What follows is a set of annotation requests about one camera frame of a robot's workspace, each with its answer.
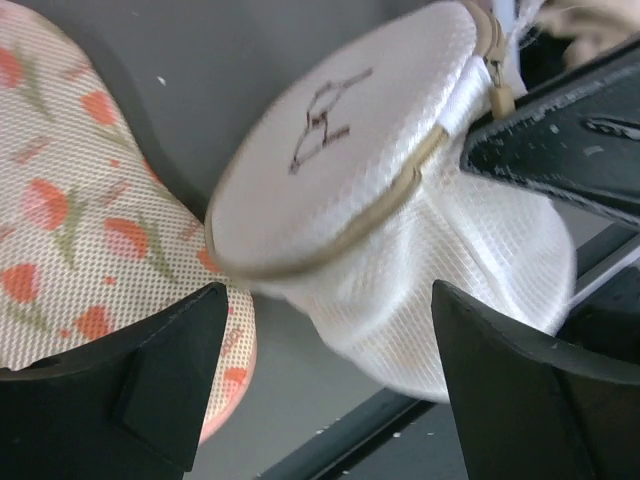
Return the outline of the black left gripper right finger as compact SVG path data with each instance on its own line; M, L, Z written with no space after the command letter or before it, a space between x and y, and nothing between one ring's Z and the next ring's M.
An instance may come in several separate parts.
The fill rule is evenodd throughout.
M471 479L636 479L639 368L505 316L442 280L432 317Z

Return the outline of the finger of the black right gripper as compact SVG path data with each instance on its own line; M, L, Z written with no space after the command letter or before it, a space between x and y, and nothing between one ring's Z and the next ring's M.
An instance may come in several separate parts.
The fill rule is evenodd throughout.
M638 38L537 87L506 118L477 120L460 167L638 224Z

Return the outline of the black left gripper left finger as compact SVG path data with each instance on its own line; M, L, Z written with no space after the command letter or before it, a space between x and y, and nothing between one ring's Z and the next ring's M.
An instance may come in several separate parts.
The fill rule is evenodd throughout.
M2 478L182 478L227 316L226 287L212 283L86 345L3 369Z

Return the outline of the white mesh laundry bag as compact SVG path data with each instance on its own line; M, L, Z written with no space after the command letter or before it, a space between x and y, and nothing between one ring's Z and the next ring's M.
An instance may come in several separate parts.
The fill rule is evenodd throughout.
M499 20L436 1L326 58L268 108L209 204L232 279L287 301L397 392L448 397L431 315L443 280L547 334L576 278L549 199L463 173L471 124L525 91Z

